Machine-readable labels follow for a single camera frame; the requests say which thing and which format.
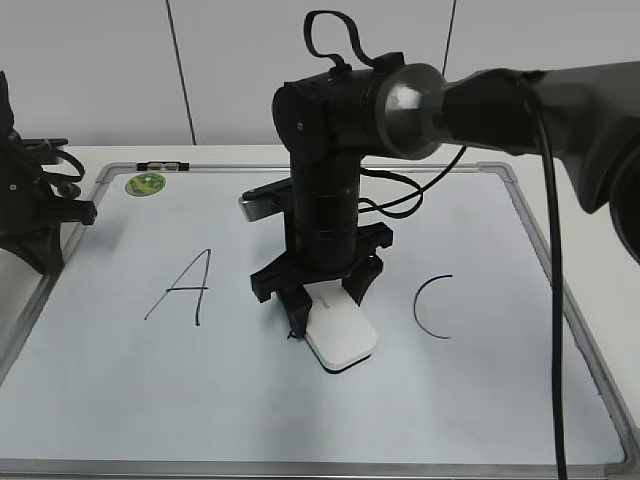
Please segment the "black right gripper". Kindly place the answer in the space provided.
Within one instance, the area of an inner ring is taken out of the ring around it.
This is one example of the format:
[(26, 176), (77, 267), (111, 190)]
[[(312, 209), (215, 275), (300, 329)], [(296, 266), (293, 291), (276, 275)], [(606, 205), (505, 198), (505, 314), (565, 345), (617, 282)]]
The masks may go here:
[(313, 305), (303, 285), (343, 278), (343, 289), (360, 305), (383, 271), (383, 261), (373, 254), (392, 244), (393, 232), (382, 222), (358, 225), (361, 160), (360, 154), (344, 152), (315, 162), (290, 156), (286, 250), (251, 275), (251, 287), (261, 303), (277, 292), (293, 338), (305, 337)]

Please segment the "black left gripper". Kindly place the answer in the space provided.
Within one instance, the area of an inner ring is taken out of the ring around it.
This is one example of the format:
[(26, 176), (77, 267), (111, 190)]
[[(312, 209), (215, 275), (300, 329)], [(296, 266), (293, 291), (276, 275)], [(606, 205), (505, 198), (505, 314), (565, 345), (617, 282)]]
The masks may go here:
[(64, 265), (61, 225), (89, 226), (92, 201), (79, 198), (85, 168), (63, 149), (66, 138), (24, 139), (14, 125), (5, 75), (1, 76), (1, 248), (39, 273)]

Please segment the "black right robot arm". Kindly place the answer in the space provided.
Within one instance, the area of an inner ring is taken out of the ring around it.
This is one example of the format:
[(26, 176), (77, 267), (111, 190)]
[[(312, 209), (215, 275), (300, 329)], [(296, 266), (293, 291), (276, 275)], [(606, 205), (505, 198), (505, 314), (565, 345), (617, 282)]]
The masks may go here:
[(397, 54), (365, 70), (337, 63), (288, 82), (272, 116), (290, 156), (290, 176), (244, 195), (250, 220), (282, 213), (286, 250), (254, 273), (260, 301), (277, 296), (291, 333), (305, 335), (307, 286), (340, 280), (361, 301), (392, 242), (381, 223), (360, 226), (361, 162), (419, 160), (443, 144), (547, 154), (559, 159), (581, 208), (608, 206), (622, 244), (639, 253), (639, 66), (559, 70), (489, 69), (448, 82)]

